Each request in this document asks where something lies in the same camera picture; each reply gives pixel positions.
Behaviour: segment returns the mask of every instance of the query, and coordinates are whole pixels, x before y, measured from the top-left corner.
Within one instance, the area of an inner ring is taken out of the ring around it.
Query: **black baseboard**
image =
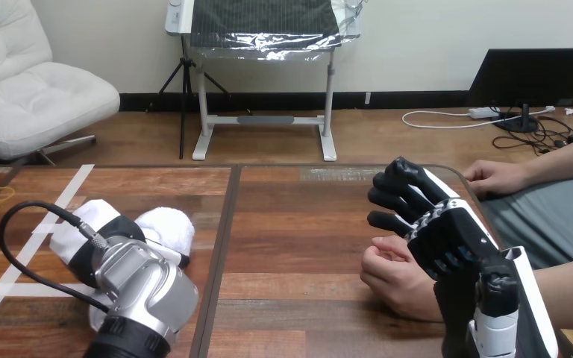
[[[469,91],[426,92],[372,92],[366,104],[365,92],[336,92],[333,109],[408,109],[466,107]],[[178,112],[181,110],[181,94],[120,93],[120,111]],[[326,95],[312,93],[208,93],[210,112],[244,110],[323,110]],[[188,98],[187,110],[198,112],[196,93]]]

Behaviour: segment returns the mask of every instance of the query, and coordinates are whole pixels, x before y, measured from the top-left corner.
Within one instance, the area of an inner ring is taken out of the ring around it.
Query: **black cable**
[[[73,296],[73,297],[75,297],[81,301],[84,301],[84,302],[90,304],[91,306],[94,306],[95,308],[101,310],[104,313],[108,313],[108,310],[109,310],[108,307],[106,307],[105,305],[103,305],[99,301],[94,300],[93,298],[91,298],[85,294],[82,294],[82,293],[80,293],[74,289],[70,289],[69,287],[66,287],[66,286],[63,286],[59,283],[55,283],[53,281],[47,280],[44,277],[40,277],[39,275],[30,271],[29,268],[27,268],[25,265],[20,263],[20,261],[18,261],[14,257],[14,255],[12,255],[12,253],[10,252],[10,249],[7,247],[7,245],[5,243],[5,228],[7,226],[7,223],[12,218],[12,216],[14,216],[14,214],[18,213],[20,210],[25,209],[26,207],[42,207],[44,209],[47,209],[49,212],[58,215],[58,217],[64,219],[64,221],[70,223],[71,225],[73,225],[75,227],[79,227],[81,222],[82,222],[80,220],[80,218],[71,214],[70,212],[63,209],[62,207],[59,207],[55,204],[46,203],[44,201],[23,201],[22,203],[18,203],[17,205],[14,205],[11,209],[9,209],[5,213],[5,215],[3,215],[3,219],[1,219],[1,222],[0,222],[0,248],[1,248],[1,251],[3,252],[3,255],[5,255],[5,258],[7,259],[7,261],[10,261],[10,263],[14,267],[16,267],[19,271],[21,271],[21,273],[23,273],[25,276],[31,278],[32,280],[34,280],[38,283],[42,283],[43,285],[49,286],[53,289],[57,289],[58,291],[66,293],[67,295],[71,295],[71,296]]]
[[[505,114],[505,116],[508,116],[509,112],[510,112],[510,109]],[[561,148],[561,147],[557,146],[556,142],[558,142],[558,141],[566,141],[567,142],[569,139],[570,133],[571,132],[573,133],[573,129],[570,126],[568,126],[567,124],[565,124],[561,121],[558,121],[554,118],[547,117],[547,116],[539,116],[537,121],[539,123],[540,129],[537,129],[536,131],[534,131],[532,133],[525,133],[524,134],[525,138],[521,138],[520,136],[515,135],[513,132],[507,131],[507,133],[509,134],[508,136],[497,136],[496,138],[493,139],[493,141],[492,141],[493,146],[497,149],[510,149],[510,148],[520,147],[523,145],[529,145],[533,149],[533,152],[535,153],[535,155],[539,156],[540,154],[547,153],[549,151],[553,151],[553,150],[556,150],[558,148]],[[545,126],[543,125],[543,121],[559,123],[560,125],[565,127],[567,129],[567,131],[557,132],[557,131],[552,131],[552,130],[546,129]],[[555,137],[558,136],[561,139],[554,139],[553,136],[555,136]],[[498,144],[498,141],[504,141],[506,139],[512,140],[515,142],[519,142],[519,143],[514,144],[514,145],[499,145]],[[552,143],[548,144],[546,142],[546,140],[551,140]]]

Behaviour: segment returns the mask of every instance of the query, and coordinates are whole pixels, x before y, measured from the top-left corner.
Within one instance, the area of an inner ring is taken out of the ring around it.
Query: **white cable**
[[[536,115],[536,114],[541,114],[541,113],[547,113],[547,112],[552,112],[554,110],[554,107],[546,107],[545,110],[540,110],[539,112],[532,112],[529,113],[531,116]],[[468,113],[464,113],[464,114],[455,114],[455,113],[445,113],[445,112],[434,112],[431,110],[415,110],[413,112],[409,112],[409,113],[405,113],[401,119],[403,120],[403,123],[405,123],[406,125],[409,125],[410,127],[414,127],[414,128],[427,128],[427,129],[459,129],[459,128],[474,128],[474,127],[481,127],[483,125],[493,125],[495,123],[499,123],[499,122],[505,122],[505,121],[510,121],[513,119],[517,119],[517,118],[521,118],[522,116],[514,116],[514,117],[510,117],[510,118],[506,118],[506,119],[500,119],[498,121],[491,121],[491,122],[482,122],[482,123],[477,123],[474,125],[446,125],[446,126],[437,126],[437,125],[414,125],[412,123],[409,123],[407,120],[405,120],[405,117],[409,116],[410,114],[416,114],[416,113],[429,113],[429,114],[442,114],[445,116],[455,116],[455,117],[468,117],[469,114]]]

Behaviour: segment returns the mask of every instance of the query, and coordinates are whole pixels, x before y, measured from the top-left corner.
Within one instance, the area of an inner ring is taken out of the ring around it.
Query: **desk frame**
[[[333,76],[335,75],[334,68],[335,51],[331,50],[328,61],[328,71],[326,78],[326,106],[323,116],[317,117],[291,117],[290,120],[284,120],[285,116],[262,116],[259,118],[269,119],[266,123],[262,124],[276,124],[276,125],[315,125],[319,129],[319,140],[322,144],[322,153],[324,154],[324,161],[334,162],[337,160],[335,152],[335,143],[333,141],[333,134],[331,132],[331,115],[333,111]],[[201,111],[201,135],[198,136],[198,141],[192,153],[192,159],[205,160],[207,150],[210,146],[212,133],[214,132],[215,125],[247,125],[251,124],[241,121],[242,117],[230,116],[214,116],[207,112],[207,97],[205,94],[205,71],[203,69],[203,62],[197,66],[198,71],[198,104]]]

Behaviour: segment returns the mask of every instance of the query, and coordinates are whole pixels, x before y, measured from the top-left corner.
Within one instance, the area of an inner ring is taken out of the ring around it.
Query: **cable connector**
[[[78,226],[78,231],[87,238],[87,240],[91,241],[93,246],[105,249],[108,247],[108,241],[100,235],[97,231],[93,230],[86,222],[81,222],[80,226]]]

